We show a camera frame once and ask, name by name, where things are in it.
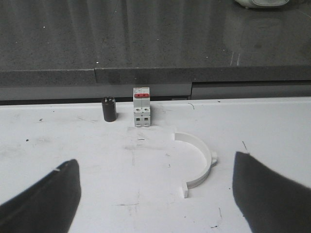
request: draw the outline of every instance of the white table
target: white table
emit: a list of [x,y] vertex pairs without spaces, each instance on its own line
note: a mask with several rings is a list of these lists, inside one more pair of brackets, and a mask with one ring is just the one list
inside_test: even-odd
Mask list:
[[[236,151],[311,187],[311,98],[151,107],[152,126],[135,128],[131,102],[117,103],[112,123],[100,103],[0,106],[0,203],[75,158],[82,197],[71,233],[248,233],[232,195]],[[219,158],[187,199],[181,180],[201,171],[204,158],[174,141],[175,131],[201,138]]]

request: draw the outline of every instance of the capacitor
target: capacitor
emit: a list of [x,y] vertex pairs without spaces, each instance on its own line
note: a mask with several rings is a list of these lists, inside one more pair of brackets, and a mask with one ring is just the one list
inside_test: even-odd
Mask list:
[[115,121],[117,118],[116,100],[113,97],[105,97],[102,99],[104,119],[107,122]]

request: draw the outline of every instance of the gray countertop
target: gray countertop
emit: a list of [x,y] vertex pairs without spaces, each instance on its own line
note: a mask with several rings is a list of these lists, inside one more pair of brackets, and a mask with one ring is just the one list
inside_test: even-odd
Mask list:
[[310,80],[311,0],[3,0],[0,86]]

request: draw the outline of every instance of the semicircular bracket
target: semicircular bracket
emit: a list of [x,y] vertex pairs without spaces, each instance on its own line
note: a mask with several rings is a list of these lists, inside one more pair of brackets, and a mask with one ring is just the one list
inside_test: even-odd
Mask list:
[[204,155],[207,165],[203,169],[201,173],[196,175],[193,179],[189,181],[182,181],[182,191],[183,197],[188,197],[188,190],[200,185],[207,177],[210,171],[211,166],[217,163],[217,154],[209,150],[207,145],[198,137],[190,134],[190,133],[182,133],[182,132],[175,132],[174,134],[175,141],[183,141],[192,144],[193,146],[197,147],[200,152]]

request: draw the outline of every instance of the white circuit breaker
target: white circuit breaker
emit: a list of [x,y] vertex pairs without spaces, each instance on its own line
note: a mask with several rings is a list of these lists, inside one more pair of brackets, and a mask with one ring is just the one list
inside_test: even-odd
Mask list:
[[149,127],[150,90],[148,87],[135,87],[133,90],[134,124],[136,127]]

